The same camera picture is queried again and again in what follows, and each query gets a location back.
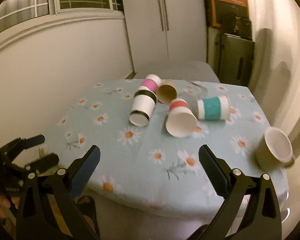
orange box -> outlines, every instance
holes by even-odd
[[[210,26],[220,28],[224,15],[235,13],[237,17],[249,17],[247,0],[207,0]]]

silver bolt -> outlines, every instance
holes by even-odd
[[[58,175],[64,175],[66,173],[65,169],[60,169],[57,171]]]
[[[239,169],[234,169],[232,172],[234,175],[237,175],[237,176],[241,175],[241,171]]]
[[[263,174],[263,178],[265,179],[265,180],[269,180],[270,179],[270,176],[268,175],[268,174]]]
[[[29,179],[33,179],[34,177],[35,177],[35,174],[33,172],[28,175]]]

light blue tablecloth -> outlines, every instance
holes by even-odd
[[[198,150],[207,144],[231,168],[259,177],[253,149],[269,126],[246,87],[197,82],[208,97],[226,94],[231,101],[228,121],[200,121],[189,138],[174,138],[165,129],[168,106],[158,103],[148,127],[129,122],[133,95],[142,80],[96,84],[69,106],[57,125],[44,135],[40,153],[55,152],[67,168],[95,144],[101,161],[88,187],[105,197],[163,216],[200,217],[210,222],[223,202],[202,166]],[[200,95],[200,87],[176,81],[180,95]],[[280,205],[288,191],[284,169],[270,173]],[[242,210],[247,198],[242,202]]]

black band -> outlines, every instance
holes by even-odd
[[[138,111],[138,110],[132,111],[132,112],[130,113],[130,115],[132,115],[132,114],[141,114],[141,115],[143,115],[144,117],[146,117],[146,119],[148,119],[148,121],[149,121],[149,119],[150,119],[149,115],[147,115],[145,112],[141,112],[141,111]]]
[[[157,96],[152,91],[139,90],[134,94],[134,97],[139,96],[139,95],[145,95],[145,96],[151,97],[152,100],[154,101],[154,103],[157,104]]]

window sill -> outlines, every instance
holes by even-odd
[[[70,22],[86,20],[124,19],[121,11],[73,11],[45,15],[14,25],[0,33],[0,50],[10,43],[37,31]]]

